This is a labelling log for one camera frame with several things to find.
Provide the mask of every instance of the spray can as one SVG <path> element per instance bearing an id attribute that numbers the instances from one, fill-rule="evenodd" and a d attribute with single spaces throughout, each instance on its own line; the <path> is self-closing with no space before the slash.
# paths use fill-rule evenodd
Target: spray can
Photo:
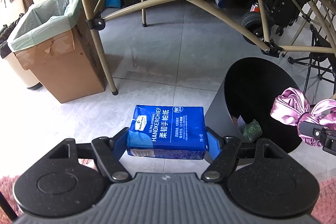
<path id="1" fill-rule="evenodd" d="M 252 4 L 250 12 L 260 12 L 259 4 L 258 2 L 255 2 Z"/>

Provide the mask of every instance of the beige trash can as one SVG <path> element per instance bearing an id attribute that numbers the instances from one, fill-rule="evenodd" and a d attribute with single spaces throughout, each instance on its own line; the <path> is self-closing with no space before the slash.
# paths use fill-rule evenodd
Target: beige trash can
<path id="1" fill-rule="evenodd" d="M 29 90 L 37 90 L 42 87 L 40 81 L 38 81 L 38 79 L 30 70 L 24 70 L 21 67 L 21 64 L 17 60 L 15 54 L 11 52 L 10 48 L 8 47 L 7 42 L 1 44 L 0 56 L 2 58 L 2 62 L 6 63 L 7 69 L 11 70 L 13 75 L 16 75 L 18 78 L 20 78 L 21 82 L 26 88 Z"/>

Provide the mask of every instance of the black trash can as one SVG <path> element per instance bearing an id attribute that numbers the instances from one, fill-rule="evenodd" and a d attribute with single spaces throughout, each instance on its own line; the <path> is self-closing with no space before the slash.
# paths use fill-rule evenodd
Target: black trash can
<path id="1" fill-rule="evenodd" d="M 235 136 L 250 142 L 231 116 L 242 116 L 246 123 L 256 119 L 262 129 L 261 138 L 270 139 L 289 153 L 302 141 L 296 127 L 282 124 L 269 115 L 274 99 L 289 87 L 299 89 L 278 65 L 257 57 L 240 59 L 226 73 L 205 114 L 205 125 L 221 137 Z"/>

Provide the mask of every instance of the tissue pack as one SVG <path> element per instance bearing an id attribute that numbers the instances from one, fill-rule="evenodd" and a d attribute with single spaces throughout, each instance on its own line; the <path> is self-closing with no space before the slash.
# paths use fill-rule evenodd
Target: tissue pack
<path id="1" fill-rule="evenodd" d="M 127 138 L 129 155 L 202 160 L 207 145 L 203 107 L 135 107 Z"/>

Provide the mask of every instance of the trash can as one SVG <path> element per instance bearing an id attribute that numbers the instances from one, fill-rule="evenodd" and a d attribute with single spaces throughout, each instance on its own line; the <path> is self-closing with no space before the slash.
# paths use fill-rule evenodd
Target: trash can
<path id="1" fill-rule="evenodd" d="M 205 125 L 221 137 L 245 138 L 232 120 L 241 116 L 246 123 L 257 120 L 262 129 L 261 138 L 268 138 L 287 153 L 301 143 L 296 127 L 273 119 L 269 113 L 274 99 L 286 88 L 299 89 L 294 80 L 278 65 L 257 57 L 235 62 L 205 114 Z"/>
<path id="2" fill-rule="evenodd" d="M 10 70 L 14 75 L 16 75 L 23 85 L 28 88 L 29 90 L 37 90 L 42 87 L 42 84 L 35 75 L 30 70 L 24 70 L 15 54 L 11 51 L 7 44 L 7 38 L 11 34 L 12 30 L 15 28 L 17 22 L 13 22 L 9 27 L 5 27 L 0 34 L 0 56 L 3 62 L 6 63 L 6 69 Z"/>
<path id="3" fill-rule="evenodd" d="M 31 70 L 59 102 L 105 90 L 81 0 L 46 0 L 30 6 L 7 41 L 22 68 Z"/>

